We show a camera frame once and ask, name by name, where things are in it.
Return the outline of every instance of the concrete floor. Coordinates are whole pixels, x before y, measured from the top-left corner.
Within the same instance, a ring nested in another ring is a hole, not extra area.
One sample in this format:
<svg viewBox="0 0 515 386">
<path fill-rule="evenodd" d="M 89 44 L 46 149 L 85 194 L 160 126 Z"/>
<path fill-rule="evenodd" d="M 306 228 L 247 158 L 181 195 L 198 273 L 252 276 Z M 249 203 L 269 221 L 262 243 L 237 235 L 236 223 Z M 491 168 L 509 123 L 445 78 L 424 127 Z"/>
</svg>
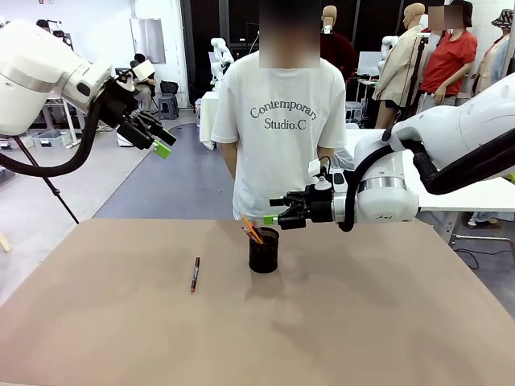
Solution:
<svg viewBox="0 0 515 386">
<path fill-rule="evenodd" d="M 180 121 L 167 122 L 167 127 L 179 125 L 171 131 L 178 141 L 167 160 L 145 157 L 146 152 L 135 149 L 121 149 L 112 134 L 102 134 L 86 165 L 69 176 L 54 179 L 56 186 L 80 220 L 92 216 L 232 219 L 233 181 L 220 154 L 201 145 L 196 127 L 187 125 L 194 120 L 192 115 L 182 114 Z M 60 163 L 71 154 L 48 151 L 52 152 L 35 153 L 41 163 Z M 112 156 L 116 156 L 116 162 L 110 161 Z M 6 233 L 14 246 L 9 255 L 0 253 L 1 302 L 68 234 L 73 222 L 43 181 L 23 176 L 0 185 L 0 213 L 0 232 Z M 420 218 L 431 224 L 435 216 L 423 214 Z M 515 224 L 502 222 L 501 226 L 502 229 L 483 231 L 462 226 L 459 233 L 515 239 Z M 456 248 L 491 253 L 509 249 L 508 245 L 477 241 L 460 241 Z M 461 256 L 468 264 L 473 263 L 466 255 Z M 515 317 L 513 258 L 509 253 L 477 258 L 480 269 L 475 273 Z"/>
<path fill-rule="evenodd" d="M 181 112 L 179 119 L 164 124 L 171 128 L 194 121 L 194 114 L 188 110 Z M 67 162 L 76 149 L 32 147 L 30 151 L 40 165 L 54 166 Z M 98 133 L 88 161 L 79 170 L 51 180 L 79 220 L 91 219 L 148 153 L 148 150 L 121 148 L 114 132 Z M 19 150 L 4 154 L 27 163 Z M 149 158 L 163 161 L 153 154 Z M 0 184 L 0 232 L 13 247 L 10 253 L 0 251 L 0 304 L 74 226 L 42 179 L 15 175 Z"/>
</svg>

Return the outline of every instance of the pen holder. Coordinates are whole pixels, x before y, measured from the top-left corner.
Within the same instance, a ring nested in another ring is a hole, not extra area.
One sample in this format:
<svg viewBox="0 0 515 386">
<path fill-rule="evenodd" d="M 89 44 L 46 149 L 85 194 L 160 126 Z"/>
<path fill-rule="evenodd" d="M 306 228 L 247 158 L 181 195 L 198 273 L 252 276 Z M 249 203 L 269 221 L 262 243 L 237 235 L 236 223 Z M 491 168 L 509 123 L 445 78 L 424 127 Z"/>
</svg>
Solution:
<svg viewBox="0 0 515 386">
<path fill-rule="evenodd" d="M 272 273 L 278 266 L 279 233 L 272 228 L 258 229 L 263 244 L 250 240 L 249 267 L 257 273 Z"/>
</svg>

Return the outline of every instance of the dark red garment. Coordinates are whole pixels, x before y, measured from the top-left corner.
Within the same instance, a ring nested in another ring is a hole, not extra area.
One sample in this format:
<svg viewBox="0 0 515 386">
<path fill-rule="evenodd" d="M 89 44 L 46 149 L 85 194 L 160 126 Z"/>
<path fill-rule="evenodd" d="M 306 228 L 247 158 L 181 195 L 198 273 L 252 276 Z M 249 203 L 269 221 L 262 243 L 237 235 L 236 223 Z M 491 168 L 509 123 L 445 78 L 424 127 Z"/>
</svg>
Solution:
<svg viewBox="0 0 515 386">
<path fill-rule="evenodd" d="M 456 74 L 465 64 L 476 59 L 477 38 L 465 31 L 454 42 L 446 34 L 431 55 L 424 73 L 422 91 L 435 92 L 442 83 Z M 446 95 L 458 95 L 461 92 L 464 79 L 461 78 L 447 87 Z"/>
<path fill-rule="evenodd" d="M 320 57 L 338 68 L 347 80 L 357 69 L 358 56 L 345 36 L 320 34 Z"/>
</svg>

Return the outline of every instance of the beige coat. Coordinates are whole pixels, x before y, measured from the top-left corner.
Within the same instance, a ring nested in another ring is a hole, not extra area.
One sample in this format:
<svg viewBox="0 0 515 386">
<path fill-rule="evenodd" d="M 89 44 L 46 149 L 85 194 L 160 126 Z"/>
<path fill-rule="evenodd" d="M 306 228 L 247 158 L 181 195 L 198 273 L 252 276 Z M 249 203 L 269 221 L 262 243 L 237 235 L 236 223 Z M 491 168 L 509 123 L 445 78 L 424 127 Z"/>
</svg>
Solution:
<svg viewBox="0 0 515 386">
<path fill-rule="evenodd" d="M 506 46 L 509 41 L 509 35 L 506 35 L 504 38 L 499 40 L 490 51 L 484 56 L 483 60 L 481 60 L 480 66 L 477 69 L 476 76 L 479 77 L 477 81 L 477 87 L 475 95 L 483 92 L 492 84 L 494 84 L 499 76 L 496 76 L 494 72 L 498 72 L 500 65 L 504 62 L 502 61 L 506 56 Z"/>
<path fill-rule="evenodd" d="M 418 42 L 417 34 L 422 31 L 420 26 L 412 27 L 399 38 L 399 43 L 392 49 L 379 77 L 373 99 L 376 101 L 392 100 L 401 107 L 406 106 L 408 91 L 410 90 L 411 76 L 417 62 Z M 426 50 L 422 54 L 421 64 L 425 62 Z M 419 79 L 421 80 L 423 65 L 420 66 Z M 418 90 L 415 85 L 414 96 Z"/>
</svg>

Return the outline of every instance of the black bag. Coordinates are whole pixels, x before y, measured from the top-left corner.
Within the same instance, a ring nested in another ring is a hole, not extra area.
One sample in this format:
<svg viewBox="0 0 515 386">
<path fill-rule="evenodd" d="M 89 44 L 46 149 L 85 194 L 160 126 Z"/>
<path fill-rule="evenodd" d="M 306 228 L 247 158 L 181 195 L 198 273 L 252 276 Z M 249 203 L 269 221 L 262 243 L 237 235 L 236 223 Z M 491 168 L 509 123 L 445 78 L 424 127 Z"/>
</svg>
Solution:
<svg viewBox="0 0 515 386">
<path fill-rule="evenodd" d="M 179 91 L 179 85 L 176 82 L 166 82 L 162 80 L 160 85 L 162 94 L 176 94 Z"/>
</svg>

